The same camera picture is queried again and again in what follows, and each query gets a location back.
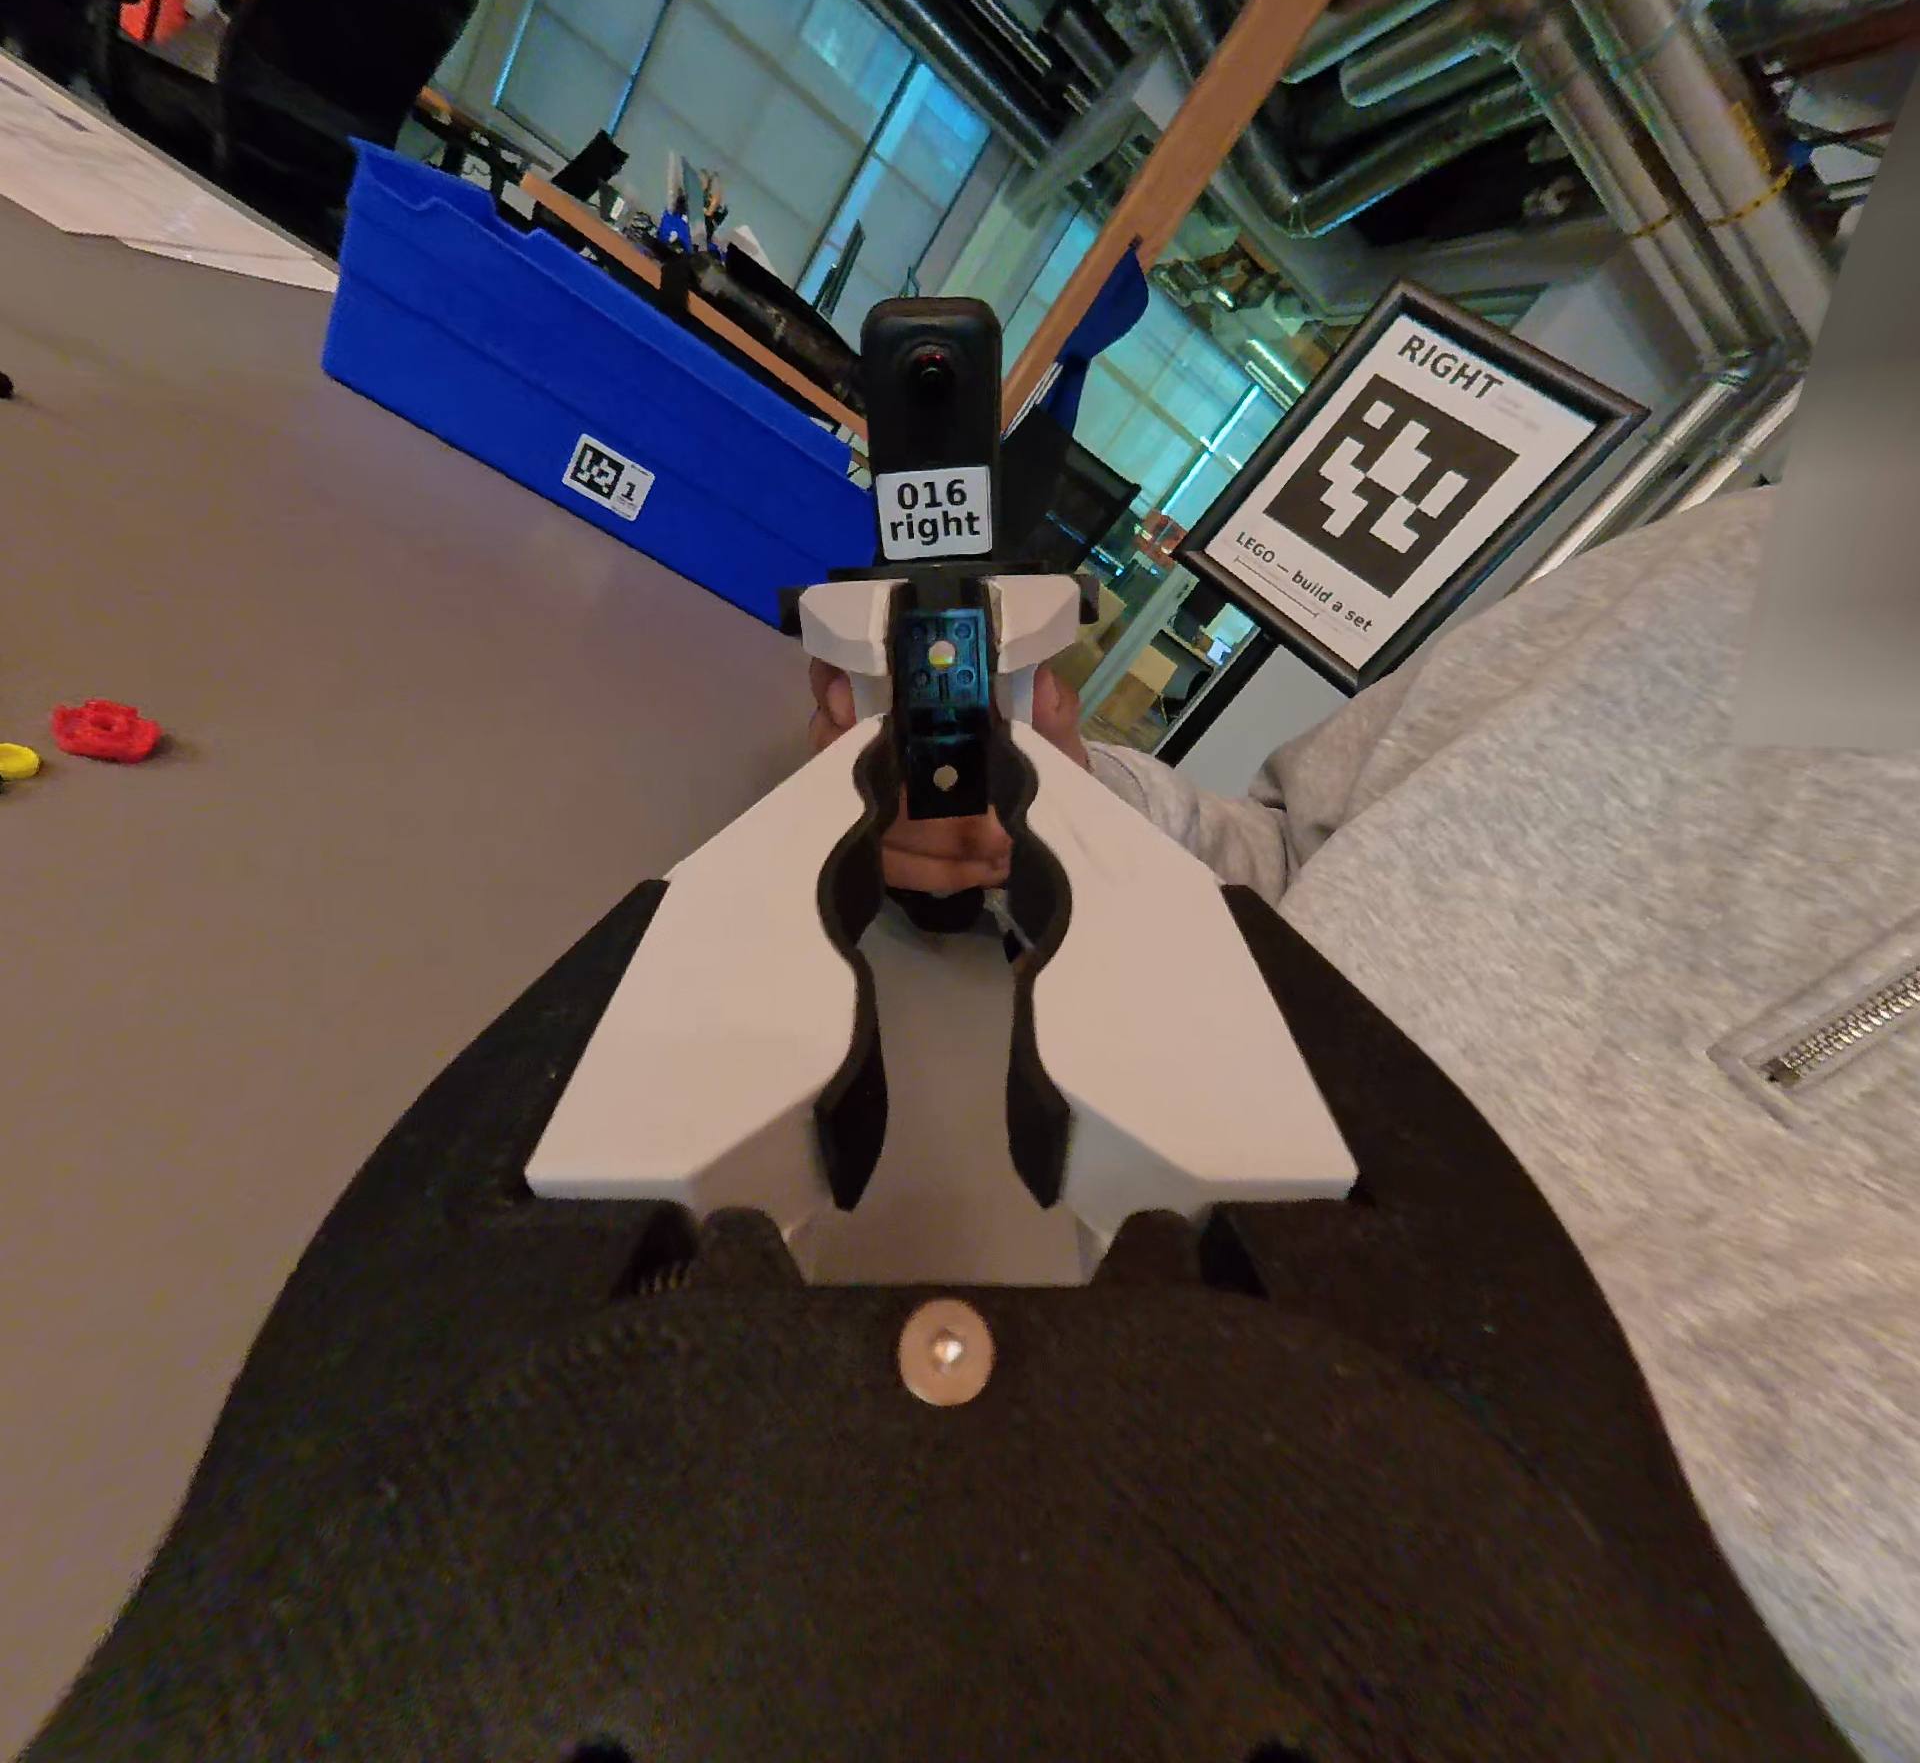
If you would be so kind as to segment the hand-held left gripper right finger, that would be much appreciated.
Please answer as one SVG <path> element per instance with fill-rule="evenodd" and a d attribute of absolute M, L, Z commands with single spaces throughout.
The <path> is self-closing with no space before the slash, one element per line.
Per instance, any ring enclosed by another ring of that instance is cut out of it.
<path fill-rule="evenodd" d="M 1127 1218 L 1346 1201 L 1354 1155 L 1225 889 L 1026 721 L 991 743 L 1021 952 L 1012 1167 L 1090 1281 Z"/>

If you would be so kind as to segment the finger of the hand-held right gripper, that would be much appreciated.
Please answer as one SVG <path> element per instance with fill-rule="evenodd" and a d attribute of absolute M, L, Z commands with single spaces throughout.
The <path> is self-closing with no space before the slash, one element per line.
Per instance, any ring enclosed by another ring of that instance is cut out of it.
<path fill-rule="evenodd" d="M 849 679 L 851 720 L 892 707 L 892 613 L 899 577 L 845 577 L 806 586 L 796 600 L 806 654 Z"/>
<path fill-rule="evenodd" d="M 1082 625 L 1079 577 L 989 577 L 991 681 L 996 713 L 1034 720 L 1036 668 L 1066 650 Z"/>

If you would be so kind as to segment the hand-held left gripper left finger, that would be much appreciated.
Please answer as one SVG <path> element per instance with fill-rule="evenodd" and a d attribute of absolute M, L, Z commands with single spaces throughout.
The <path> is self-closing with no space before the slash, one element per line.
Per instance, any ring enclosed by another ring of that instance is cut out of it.
<path fill-rule="evenodd" d="M 885 1139 L 859 940 L 896 804 L 891 729 L 864 720 L 670 868 L 524 1164 L 536 1195 L 762 1213 L 820 1281 Z"/>

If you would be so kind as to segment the black lego assembly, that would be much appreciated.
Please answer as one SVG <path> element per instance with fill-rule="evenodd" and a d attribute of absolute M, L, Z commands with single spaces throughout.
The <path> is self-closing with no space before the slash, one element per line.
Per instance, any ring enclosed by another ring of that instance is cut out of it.
<path fill-rule="evenodd" d="M 986 614 L 906 609 L 891 631 L 903 812 L 913 821 L 985 815 L 994 735 Z"/>

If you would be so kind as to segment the person's right forearm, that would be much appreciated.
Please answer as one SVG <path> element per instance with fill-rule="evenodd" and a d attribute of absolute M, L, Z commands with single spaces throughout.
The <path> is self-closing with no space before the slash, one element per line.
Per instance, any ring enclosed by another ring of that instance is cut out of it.
<path fill-rule="evenodd" d="M 1137 748 L 1090 743 L 1085 751 L 1095 779 L 1224 886 L 1246 886 L 1275 905 L 1311 856 L 1311 841 L 1292 821 L 1279 751 L 1239 795 L 1195 787 L 1181 768 Z"/>

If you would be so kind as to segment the pile of loose lego pieces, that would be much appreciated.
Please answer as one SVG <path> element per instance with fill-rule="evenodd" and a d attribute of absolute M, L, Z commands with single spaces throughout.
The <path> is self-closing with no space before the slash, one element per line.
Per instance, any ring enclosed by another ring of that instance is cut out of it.
<path fill-rule="evenodd" d="M 131 702 L 57 702 L 35 741 L 2 743 L 2 790 L 46 789 L 74 768 L 137 768 L 167 748 L 165 727 Z"/>

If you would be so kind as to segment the person's right hand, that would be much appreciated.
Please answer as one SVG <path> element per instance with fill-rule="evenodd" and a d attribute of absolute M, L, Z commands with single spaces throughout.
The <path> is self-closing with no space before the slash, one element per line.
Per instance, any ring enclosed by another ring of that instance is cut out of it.
<path fill-rule="evenodd" d="M 824 753 L 853 721 L 851 679 L 822 659 L 810 659 L 812 714 L 806 751 Z M 1079 729 L 1079 696 L 1043 663 L 1034 672 L 1033 725 L 1074 765 L 1092 770 Z M 966 889 L 1002 886 L 1010 873 L 1013 843 L 994 813 L 913 820 L 899 813 L 881 839 L 881 870 L 888 889 L 925 894 L 954 894 Z"/>

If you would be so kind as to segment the framed marker sign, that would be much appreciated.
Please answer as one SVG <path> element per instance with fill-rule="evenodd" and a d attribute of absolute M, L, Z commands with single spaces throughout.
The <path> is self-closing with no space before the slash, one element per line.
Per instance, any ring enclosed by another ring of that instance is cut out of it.
<path fill-rule="evenodd" d="M 1174 558 L 1357 694 L 1643 420 L 1618 388 L 1397 280 Z"/>

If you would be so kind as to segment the large blue storage bin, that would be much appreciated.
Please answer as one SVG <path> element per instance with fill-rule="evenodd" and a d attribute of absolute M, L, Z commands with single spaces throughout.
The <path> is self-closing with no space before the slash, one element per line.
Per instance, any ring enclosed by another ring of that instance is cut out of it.
<path fill-rule="evenodd" d="M 766 625 L 785 592 L 867 566 L 871 479 L 826 420 L 492 196 L 362 144 L 323 369 Z M 1000 450 L 1013 556 L 1066 575 L 1090 539 L 1045 537 L 1076 446 Z"/>

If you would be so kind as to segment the black high-back chair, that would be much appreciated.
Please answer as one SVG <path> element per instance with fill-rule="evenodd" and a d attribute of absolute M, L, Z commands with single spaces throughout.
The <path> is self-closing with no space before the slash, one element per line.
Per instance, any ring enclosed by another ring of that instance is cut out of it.
<path fill-rule="evenodd" d="M 242 0 L 212 76 L 214 177 L 334 254 L 362 144 L 391 149 L 476 0 Z"/>

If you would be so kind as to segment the paper instruction sheet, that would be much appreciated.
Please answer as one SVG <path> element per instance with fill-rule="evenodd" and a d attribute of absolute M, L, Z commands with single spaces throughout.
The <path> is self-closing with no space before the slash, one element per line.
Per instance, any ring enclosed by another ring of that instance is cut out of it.
<path fill-rule="evenodd" d="M 330 260 L 121 126 L 2 59 L 2 195 L 77 237 L 330 294 Z"/>

